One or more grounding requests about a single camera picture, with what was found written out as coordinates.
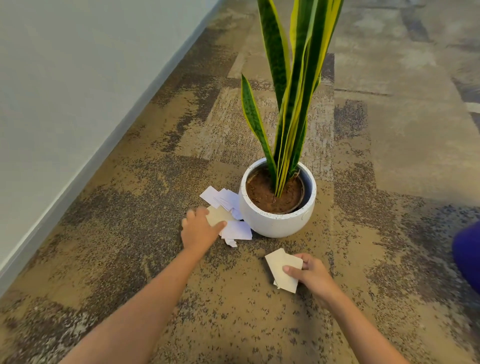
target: forearm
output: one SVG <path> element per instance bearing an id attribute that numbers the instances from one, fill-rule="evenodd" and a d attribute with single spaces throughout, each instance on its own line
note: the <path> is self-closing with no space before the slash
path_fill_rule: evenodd
<path id="1" fill-rule="evenodd" d="M 340 289 L 328 306 L 360 364 L 408 363 Z"/>
<path id="2" fill-rule="evenodd" d="M 202 254 L 183 250 L 158 276 L 63 359 L 72 363 L 146 363 Z"/>

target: paper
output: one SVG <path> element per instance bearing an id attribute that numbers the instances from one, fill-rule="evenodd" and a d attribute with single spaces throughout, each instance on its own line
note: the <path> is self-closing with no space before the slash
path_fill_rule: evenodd
<path id="1" fill-rule="evenodd" d="M 237 242 L 233 239 L 225 239 L 225 243 L 230 245 L 232 248 L 236 248 L 238 246 Z"/>
<path id="2" fill-rule="evenodd" d="M 213 206 L 209 206 L 207 208 L 210 213 L 206 216 L 207 221 L 210 224 L 210 226 L 215 226 L 221 221 L 236 221 L 232 214 L 230 214 L 228 211 L 226 211 L 222 206 L 219 206 L 218 208 L 215 208 Z"/>
<path id="3" fill-rule="evenodd" d="M 234 208 L 237 211 L 240 211 L 239 195 L 235 192 L 223 188 L 218 192 L 218 195 L 215 198 L 225 210 L 230 211 Z"/>
<path id="4" fill-rule="evenodd" d="M 301 269 L 303 260 L 297 256 L 285 253 L 283 248 L 266 255 L 265 259 L 275 279 L 274 284 L 279 288 L 295 293 L 297 291 L 298 280 L 288 276 L 283 271 L 283 266 L 292 266 Z"/>
<path id="5" fill-rule="evenodd" d="M 218 191 L 213 188 L 212 186 L 208 186 L 205 191 L 202 192 L 200 197 L 212 205 L 214 208 L 218 208 L 220 206 L 219 201 L 216 199 L 218 196 Z"/>
<path id="6" fill-rule="evenodd" d="M 233 218 L 237 219 L 237 220 L 243 220 L 243 215 L 241 214 L 241 212 L 239 210 L 237 210 L 236 208 L 233 208 L 230 213 L 232 214 Z"/>
<path id="7" fill-rule="evenodd" d="M 227 226 L 222 230 L 222 239 L 239 239 L 251 240 L 252 230 L 245 221 L 229 221 Z"/>

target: soil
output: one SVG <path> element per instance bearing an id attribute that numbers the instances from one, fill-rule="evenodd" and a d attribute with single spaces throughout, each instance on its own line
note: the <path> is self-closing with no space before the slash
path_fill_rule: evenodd
<path id="1" fill-rule="evenodd" d="M 272 214 L 291 212 L 303 195 L 300 177 L 291 178 L 285 184 L 280 198 L 275 197 L 268 169 L 259 170 L 247 180 L 247 195 L 259 209 Z"/>

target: purple object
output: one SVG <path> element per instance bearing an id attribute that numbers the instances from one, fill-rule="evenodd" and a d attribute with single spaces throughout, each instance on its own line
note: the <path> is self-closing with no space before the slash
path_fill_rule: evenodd
<path id="1" fill-rule="evenodd" d="M 463 277 L 480 294 L 480 221 L 455 236 L 452 254 Z"/>

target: white speckled pot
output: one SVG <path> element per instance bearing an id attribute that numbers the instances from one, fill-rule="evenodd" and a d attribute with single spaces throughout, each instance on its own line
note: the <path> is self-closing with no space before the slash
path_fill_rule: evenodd
<path id="1" fill-rule="evenodd" d="M 262 211 L 248 197 L 246 183 L 251 173 L 265 163 L 266 158 L 259 159 L 248 167 L 243 174 L 239 191 L 240 212 L 243 215 L 243 219 L 257 233 L 269 238 L 283 238 L 303 228 L 310 216 L 312 216 L 315 197 L 317 196 L 317 185 L 308 168 L 299 163 L 300 176 L 305 184 L 305 196 L 300 204 L 300 209 L 284 215 Z"/>

